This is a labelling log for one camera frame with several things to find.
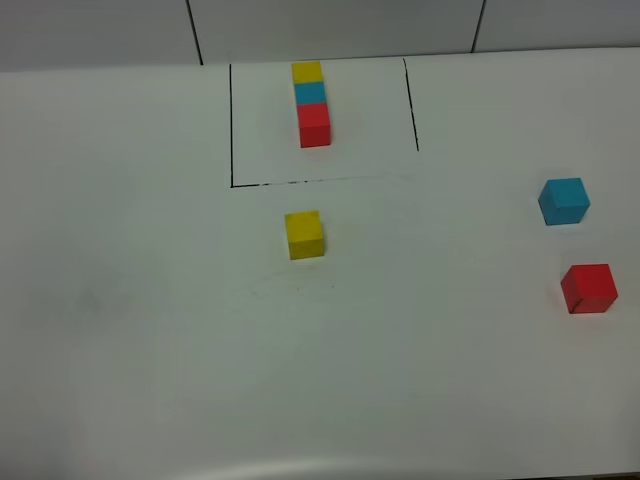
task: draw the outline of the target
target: cube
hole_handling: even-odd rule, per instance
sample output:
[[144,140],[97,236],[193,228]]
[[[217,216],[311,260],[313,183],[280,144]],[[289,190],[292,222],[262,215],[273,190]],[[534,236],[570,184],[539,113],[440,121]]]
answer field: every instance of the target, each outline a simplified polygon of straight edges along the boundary
[[327,103],[324,82],[297,83],[293,87],[296,91],[296,104],[298,105]]
[[320,212],[287,213],[284,216],[287,227],[287,242],[289,243],[289,258],[324,256],[324,234],[320,222]]
[[591,205],[580,178],[547,181],[538,203],[547,225],[580,223]]
[[298,105],[298,128],[302,148],[331,145],[331,121],[327,104]]
[[618,298],[607,264],[573,265],[561,282],[569,313],[606,312]]
[[293,83],[324,81],[320,62],[294,63],[291,65],[291,69],[293,70]]

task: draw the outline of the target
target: stack of blocks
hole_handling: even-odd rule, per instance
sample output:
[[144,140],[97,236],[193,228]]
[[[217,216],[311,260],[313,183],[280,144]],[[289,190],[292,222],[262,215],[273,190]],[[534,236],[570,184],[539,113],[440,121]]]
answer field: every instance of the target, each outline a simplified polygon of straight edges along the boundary
[[320,62],[294,63],[292,70],[300,146],[331,145],[331,121]]

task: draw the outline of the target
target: red cube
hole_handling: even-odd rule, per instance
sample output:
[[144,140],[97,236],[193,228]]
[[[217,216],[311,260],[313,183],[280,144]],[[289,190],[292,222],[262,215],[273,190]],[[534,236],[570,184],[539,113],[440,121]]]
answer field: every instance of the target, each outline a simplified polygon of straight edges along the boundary
[[569,313],[606,312],[618,298],[607,264],[573,265],[561,285]]
[[298,127],[302,148],[331,145],[331,120],[326,103],[298,105]]

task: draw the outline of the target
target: black line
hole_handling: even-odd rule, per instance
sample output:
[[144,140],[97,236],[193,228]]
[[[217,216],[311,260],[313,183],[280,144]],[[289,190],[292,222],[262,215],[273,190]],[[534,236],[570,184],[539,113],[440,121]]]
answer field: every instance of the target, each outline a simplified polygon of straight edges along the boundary
[[200,65],[204,65],[202,61],[202,52],[200,51],[200,42],[198,41],[198,33],[196,32],[196,24],[193,21],[193,13],[191,12],[191,4],[189,0],[184,0],[187,4],[187,12],[189,12],[189,21],[191,22],[191,32],[193,32],[193,40],[196,42],[196,50],[198,50],[198,59],[200,60]]
[[407,79],[407,94],[409,95],[409,108],[411,109],[411,122],[413,123],[413,136],[416,139],[416,150],[420,151],[420,145],[418,144],[418,130],[416,129],[416,117],[413,114],[413,100],[411,99],[411,85],[409,85],[409,70],[407,70],[407,61],[403,58],[404,62],[404,76]]
[[245,185],[234,185],[231,188],[247,188],[247,187],[276,187],[281,185],[299,185],[302,183],[319,183],[319,182],[336,182],[342,180],[357,180],[362,178],[376,178],[378,175],[355,175],[352,177],[336,177],[336,178],[317,178],[314,180],[289,180],[286,182],[266,182],[266,183],[247,183]]
[[476,51],[476,43],[478,42],[478,35],[480,34],[480,25],[482,25],[482,17],[484,17],[484,7],[487,5],[487,0],[482,1],[482,8],[480,8],[480,16],[478,17],[478,26],[476,26],[476,34],[473,36],[473,44],[471,45],[471,53]]
[[261,187],[262,185],[271,185],[271,184],[270,183],[248,183],[246,185],[232,185],[231,188]]
[[229,64],[229,151],[231,153],[231,188],[233,188],[233,79],[231,64]]

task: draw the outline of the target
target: blue cube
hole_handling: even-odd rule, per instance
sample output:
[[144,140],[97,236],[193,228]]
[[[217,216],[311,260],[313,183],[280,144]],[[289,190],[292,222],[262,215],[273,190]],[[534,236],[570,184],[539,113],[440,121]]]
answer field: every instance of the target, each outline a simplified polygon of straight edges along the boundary
[[580,223],[591,202],[582,180],[558,178],[548,180],[538,199],[547,225]]
[[327,103],[324,82],[296,83],[294,88],[296,90],[296,104],[298,105]]

